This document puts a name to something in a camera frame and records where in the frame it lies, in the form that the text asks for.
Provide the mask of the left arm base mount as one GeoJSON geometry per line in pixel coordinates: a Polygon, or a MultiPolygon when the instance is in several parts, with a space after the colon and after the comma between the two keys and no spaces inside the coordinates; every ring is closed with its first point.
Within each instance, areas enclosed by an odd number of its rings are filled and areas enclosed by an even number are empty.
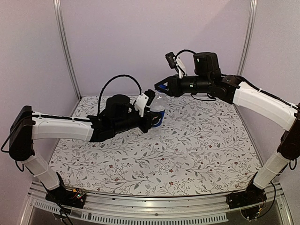
{"type": "Polygon", "coordinates": [[[82,209],[86,201],[86,192],[79,188],[67,190],[65,187],[59,186],[54,190],[47,190],[45,199],[59,205],[82,209]]]}

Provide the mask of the left aluminium corner post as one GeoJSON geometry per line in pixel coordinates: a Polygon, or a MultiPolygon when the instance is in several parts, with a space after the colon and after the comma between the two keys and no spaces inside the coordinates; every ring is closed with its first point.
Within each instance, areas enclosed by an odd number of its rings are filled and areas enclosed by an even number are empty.
{"type": "Polygon", "coordinates": [[[64,20],[63,20],[63,13],[62,13],[62,7],[61,7],[61,1],[60,0],[54,0],[53,1],[54,11],[55,11],[55,17],[58,27],[58,33],[60,37],[60,42],[69,74],[69,78],[72,84],[72,87],[75,92],[75,96],[78,100],[82,99],[82,95],[80,92],[79,84],[75,75],[75,69],[73,66],[69,46],[68,46],[68,40],[66,36],[65,26],[64,26],[64,20]]]}

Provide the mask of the aluminium corner post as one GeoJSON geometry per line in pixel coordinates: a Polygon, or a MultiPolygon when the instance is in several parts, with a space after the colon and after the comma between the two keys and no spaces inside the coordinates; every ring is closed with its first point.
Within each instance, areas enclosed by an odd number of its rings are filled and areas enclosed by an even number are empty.
{"type": "Polygon", "coordinates": [[[62,13],[62,7],[61,7],[61,1],[60,0],[54,0],[53,1],[54,11],[55,11],[55,17],[58,27],[58,33],[60,37],[60,42],[69,74],[69,78],[72,84],[72,87],[75,92],[75,96],[78,100],[82,99],[82,95],[80,92],[79,84],[75,75],[75,69],[73,66],[69,46],[68,46],[68,40],[66,36],[65,26],[64,26],[64,20],[63,20],[63,13],[62,13]]]}
{"type": "Polygon", "coordinates": [[[249,7],[249,15],[247,20],[247,28],[246,28],[246,35],[244,39],[244,44],[241,52],[241,58],[237,70],[237,75],[242,76],[244,67],[246,65],[246,60],[248,56],[248,51],[251,44],[251,39],[253,35],[253,30],[255,26],[255,18],[256,18],[256,12],[257,12],[257,3],[258,0],[251,0],[250,1],[250,7],[249,7]]]}

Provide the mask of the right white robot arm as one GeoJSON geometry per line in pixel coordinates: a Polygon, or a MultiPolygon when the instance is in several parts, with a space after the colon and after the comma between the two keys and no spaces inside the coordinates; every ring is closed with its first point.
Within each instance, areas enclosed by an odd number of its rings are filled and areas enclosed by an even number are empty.
{"type": "Polygon", "coordinates": [[[243,193],[242,200],[253,204],[261,192],[300,156],[300,106],[282,100],[239,75],[224,75],[214,52],[193,53],[195,75],[188,76],[178,55],[170,52],[165,58],[176,75],[169,76],[154,85],[170,97],[183,94],[206,93],[212,98],[250,109],[278,124],[285,132],[274,153],[253,177],[243,193]]]}

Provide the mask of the aluminium front rail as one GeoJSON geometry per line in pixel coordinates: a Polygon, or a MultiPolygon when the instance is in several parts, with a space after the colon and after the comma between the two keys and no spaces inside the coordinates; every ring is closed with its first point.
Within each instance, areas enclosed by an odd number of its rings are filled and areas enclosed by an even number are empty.
{"type": "Polygon", "coordinates": [[[21,216],[22,225],[292,225],[287,200],[281,185],[266,189],[262,217],[245,218],[254,210],[250,205],[231,209],[226,193],[194,196],[148,197],[88,192],[81,209],[68,208],[68,216],[45,199],[42,185],[33,182],[21,216]]]}

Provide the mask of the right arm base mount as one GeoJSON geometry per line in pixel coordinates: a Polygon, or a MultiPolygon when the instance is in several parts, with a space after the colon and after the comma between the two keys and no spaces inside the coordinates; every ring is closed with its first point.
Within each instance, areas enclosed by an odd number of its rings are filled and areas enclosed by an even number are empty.
{"type": "Polygon", "coordinates": [[[230,209],[262,203],[267,200],[264,189],[247,188],[244,191],[233,191],[226,196],[226,203],[230,209]]]}

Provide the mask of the floral patterned table mat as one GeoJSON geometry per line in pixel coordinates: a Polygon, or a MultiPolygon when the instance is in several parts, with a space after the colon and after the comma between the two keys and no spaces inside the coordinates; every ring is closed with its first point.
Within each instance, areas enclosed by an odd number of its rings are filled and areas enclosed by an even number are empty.
{"type": "Polygon", "coordinates": [[[261,163],[235,108],[169,98],[159,129],[101,143],[62,139],[50,167],[70,187],[126,195],[205,195],[247,186],[261,163]]]}

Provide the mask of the blue bottle cap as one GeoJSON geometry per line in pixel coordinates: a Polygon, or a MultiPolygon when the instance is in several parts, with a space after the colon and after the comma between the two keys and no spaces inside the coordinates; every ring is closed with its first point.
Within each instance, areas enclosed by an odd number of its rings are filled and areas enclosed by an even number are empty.
{"type": "Polygon", "coordinates": [[[160,92],[168,91],[168,87],[165,86],[165,85],[163,85],[163,84],[161,84],[158,87],[158,91],[160,91],[160,92]]]}

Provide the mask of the right aluminium corner post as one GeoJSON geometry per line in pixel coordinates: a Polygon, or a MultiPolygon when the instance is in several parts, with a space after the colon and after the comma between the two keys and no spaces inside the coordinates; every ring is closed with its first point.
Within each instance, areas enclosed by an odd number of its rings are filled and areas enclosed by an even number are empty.
{"type": "Polygon", "coordinates": [[[251,39],[253,35],[253,30],[255,26],[255,18],[256,18],[256,12],[257,12],[257,3],[258,0],[251,0],[250,1],[250,7],[249,7],[249,15],[247,20],[247,28],[246,28],[246,35],[244,39],[244,44],[241,52],[241,58],[237,70],[237,75],[242,76],[244,67],[246,65],[246,60],[248,56],[248,51],[251,44],[251,39]]]}

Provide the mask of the blue label plastic bottle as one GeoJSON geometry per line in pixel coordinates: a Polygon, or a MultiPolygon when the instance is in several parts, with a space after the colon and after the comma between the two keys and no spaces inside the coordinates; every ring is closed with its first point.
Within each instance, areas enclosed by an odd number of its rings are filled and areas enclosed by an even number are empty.
{"type": "MultiPolygon", "coordinates": [[[[154,113],[154,117],[161,116],[164,118],[166,107],[167,107],[167,96],[163,93],[159,93],[158,91],[156,91],[155,99],[152,101],[150,105],[150,111],[154,113]]],[[[153,138],[159,137],[161,132],[161,127],[162,124],[159,127],[155,127],[155,128],[151,127],[151,129],[149,130],[150,136],[153,138]]]]}

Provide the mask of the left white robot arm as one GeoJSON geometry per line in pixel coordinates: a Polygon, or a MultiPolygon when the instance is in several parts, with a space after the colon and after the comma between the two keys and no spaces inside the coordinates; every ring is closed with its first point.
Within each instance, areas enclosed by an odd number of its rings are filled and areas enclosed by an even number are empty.
{"type": "Polygon", "coordinates": [[[100,143],[117,134],[133,128],[143,133],[155,126],[162,118],[161,113],[152,112],[150,105],[154,97],[141,94],[131,104],[129,97],[114,95],[107,99],[105,108],[96,116],[63,117],[34,112],[31,106],[24,106],[19,112],[10,133],[4,142],[10,157],[21,162],[38,178],[59,203],[66,203],[70,194],[59,175],[33,149],[38,139],[77,139],[100,143]]]}

